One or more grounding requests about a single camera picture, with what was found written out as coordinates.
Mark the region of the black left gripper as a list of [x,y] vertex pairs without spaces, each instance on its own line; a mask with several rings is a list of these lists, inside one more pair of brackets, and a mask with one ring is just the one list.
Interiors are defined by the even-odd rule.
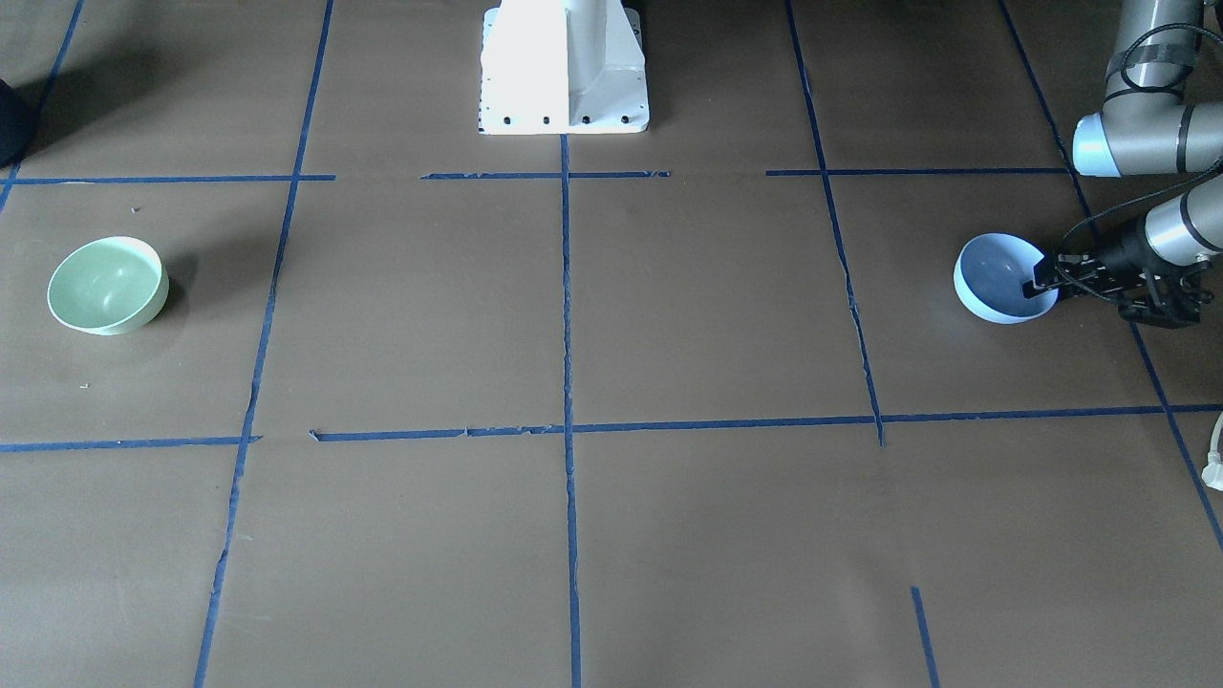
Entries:
[[1113,306],[1130,306],[1161,266],[1144,226],[1117,226],[1082,254],[1043,254],[1021,292],[1026,299],[1059,299],[1063,285]]

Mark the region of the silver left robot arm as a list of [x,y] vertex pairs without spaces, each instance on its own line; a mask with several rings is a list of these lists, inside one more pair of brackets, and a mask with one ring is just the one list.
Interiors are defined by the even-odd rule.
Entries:
[[1203,1],[1126,1],[1106,66],[1098,112],[1076,125],[1077,174],[1123,178],[1179,174],[1148,193],[1150,209],[1075,247],[1076,231],[1044,255],[1022,295],[1104,299],[1128,319],[1197,321],[1211,299],[1203,274],[1221,257],[1221,104],[1190,103],[1201,45],[1221,40]]

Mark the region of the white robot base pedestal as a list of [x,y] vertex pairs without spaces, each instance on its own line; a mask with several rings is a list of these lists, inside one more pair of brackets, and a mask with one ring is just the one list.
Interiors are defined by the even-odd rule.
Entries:
[[503,1],[482,22],[478,131],[638,134],[651,109],[637,9]]

